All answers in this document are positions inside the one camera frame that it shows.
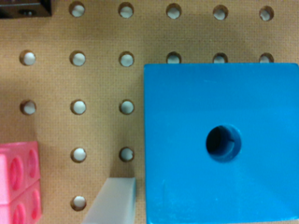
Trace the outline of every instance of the pink toy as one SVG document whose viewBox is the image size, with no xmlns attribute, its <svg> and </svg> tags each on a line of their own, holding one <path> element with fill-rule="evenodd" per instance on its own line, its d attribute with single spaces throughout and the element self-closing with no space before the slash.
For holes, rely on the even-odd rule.
<svg viewBox="0 0 299 224">
<path fill-rule="evenodd" d="M 11 203 L 39 178 L 37 142 L 0 145 L 0 204 Z"/>
<path fill-rule="evenodd" d="M 35 224 L 41 217 L 39 181 L 11 204 L 0 205 L 1 224 Z"/>
</svg>

